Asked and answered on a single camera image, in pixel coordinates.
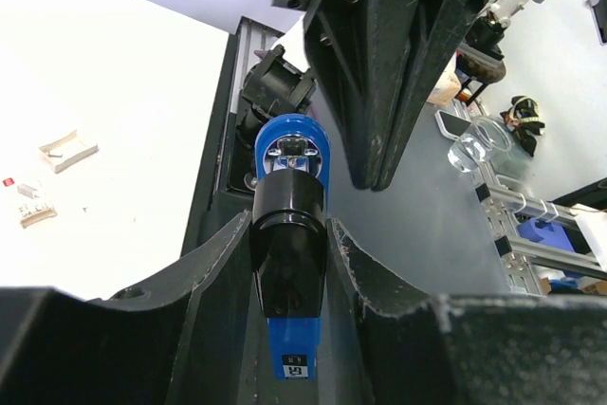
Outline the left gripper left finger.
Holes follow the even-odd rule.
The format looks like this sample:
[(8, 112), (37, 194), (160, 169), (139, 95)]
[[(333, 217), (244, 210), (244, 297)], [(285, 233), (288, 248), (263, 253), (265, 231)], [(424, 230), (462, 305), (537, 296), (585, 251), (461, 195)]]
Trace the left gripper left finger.
[(252, 270), (251, 215), (108, 300), (1, 292), (5, 404), (233, 404)]

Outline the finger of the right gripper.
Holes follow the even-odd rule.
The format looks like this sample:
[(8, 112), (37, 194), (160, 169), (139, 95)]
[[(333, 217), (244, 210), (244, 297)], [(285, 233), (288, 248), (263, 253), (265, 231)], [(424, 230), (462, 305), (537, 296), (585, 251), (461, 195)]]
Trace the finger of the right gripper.
[(352, 182), (376, 187), (411, 54), (413, 0), (310, 0), (304, 48)]
[(391, 184), (422, 107), (487, 1), (420, 0), (412, 26), (412, 56), (407, 62), (374, 191), (383, 191)]

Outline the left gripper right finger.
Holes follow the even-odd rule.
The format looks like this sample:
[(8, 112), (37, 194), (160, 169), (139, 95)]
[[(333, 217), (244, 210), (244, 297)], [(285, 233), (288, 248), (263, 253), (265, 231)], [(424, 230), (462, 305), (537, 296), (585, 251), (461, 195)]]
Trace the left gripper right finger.
[(606, 301), (429, 295), (327, 226), (339, 404), (602, 404)]

